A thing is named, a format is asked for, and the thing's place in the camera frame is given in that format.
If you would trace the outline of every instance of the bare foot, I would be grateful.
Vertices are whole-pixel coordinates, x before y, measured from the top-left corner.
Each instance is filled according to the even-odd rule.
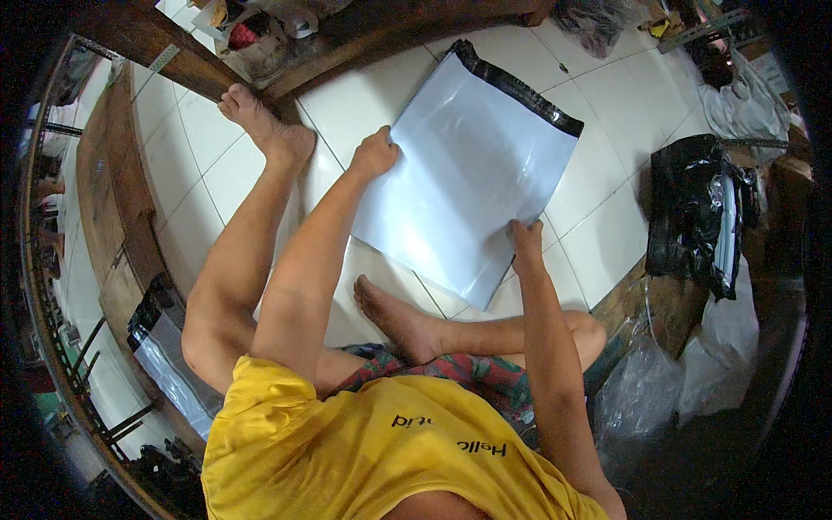
[[[415,309],[371,284],[364,275],[353,285],[355,303],[398,346],[413,364],[425,364],[444,354],[443,321]]]
[[[245,85],[231,85],[217,108],[227,119],[243,127],[267,159],[283,156],[285,160],[288,153],[292,161],[303,165],[312,154],[314,133],[305,126],[278,121]]]

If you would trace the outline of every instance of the floral shorts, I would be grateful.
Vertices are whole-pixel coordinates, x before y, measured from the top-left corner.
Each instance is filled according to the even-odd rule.
[[[451,379],[485,399],[527,444],[536,448],[529,438],[536,436],[529,435],[535,432],[530,431],[533,430],[534,411],[528,376],[525,369],[511,361],[498,357],[448,354],[414,367],[388,352],[381,344],[354,344],[343,347],[342,350],[367,359],[367,363],[341,383],[333,394],[341,390],[357,392],[364,383],[395,375],[428,375]]]

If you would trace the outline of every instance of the hand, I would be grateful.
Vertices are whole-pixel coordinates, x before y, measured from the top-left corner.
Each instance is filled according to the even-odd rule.
[[[399,145],[389,142],[390,125],[379,128],[372,136],[365,137],[355,149],[349,170],[368,181],[387,173],[399,158]]]
[[[520,220],[511,220],[508,229],[514,238],[514,270],[518,275],[530,267],[543,265],[543,223],[535,220],[525,225]]]

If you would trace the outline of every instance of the white tile floor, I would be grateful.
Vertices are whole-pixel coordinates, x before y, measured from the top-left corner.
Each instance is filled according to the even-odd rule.
[[[158,7],[184,27],[190,25],[193,12],[186,11],[185,0],[164,0]],[[534,29],[495,27],[464,37],[483,59],[510,71],[585,122],[541,218],[544,260],[562,304],[569,309],[591,309],[645,251],[646,222],[636,193],[650,153],[668,141],[710,131],[694,91],[695,79],[686,72],[683,56],[662,56],[649,37],[634,30],[622,34],[603,62],[569,42],[549,21]],[[303,123],[316,130],[319,139],[310,171],[300,180],[284,215],[275,253],[344,172],[361,140],[395,121],[453,40],[426,42],[346,72],[295,100]],[[106,82],[106,71],[100,69],[82,95],[77,126],[89,117]],[[187,295],[208,249],[256,182],[264,160],[248,136],[223,119],[213,103],[164,77],[152,76],[143,67],[134,66],[134,73],[137,135],[156,203],[157,234],[174,281]],[[58,285],[67,302],[67,316],[85,339],[101,309],[83,229],[77,224],[72,171],[76,145],[73,140],[65,160],[65,165],[72,165],[64,172],[67,203],[75,208],[67,207],[67,274]],[[386,340],[355,308],[352,284],[362,273],[425,312],[449,319],[496,319],[522,313],[518,279],[512,270],[488,312],[482,313],[351,239],[325,339],[330,347]],[[146,399],[139,397],[141,391],[122,366],[111,338],[109,331],[97,338],[97,346],[108,354],[99,360],[91,378],[95,389],[120,385],[121,390],[108,394],[96,390],[97,405],[108,424],[125,418]],[[137,449],[140,439],[158,442],[160,435],[171,435],[155,416],[146,424],[121,443],[125,450]]]

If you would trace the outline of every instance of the black border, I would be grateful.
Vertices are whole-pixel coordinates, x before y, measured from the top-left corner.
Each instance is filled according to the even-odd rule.
[[[450,53],[456,54],[463,66],[474,76],[508,94],[515,101],[540,116],[545,122],[572,137],[581,136],[583,121],[570,117],[566,112],[535,92],[529,85],[505,72],[502,68],[481,60],[468,40],[460,39],[454,42],[446,52],[446,54]]]

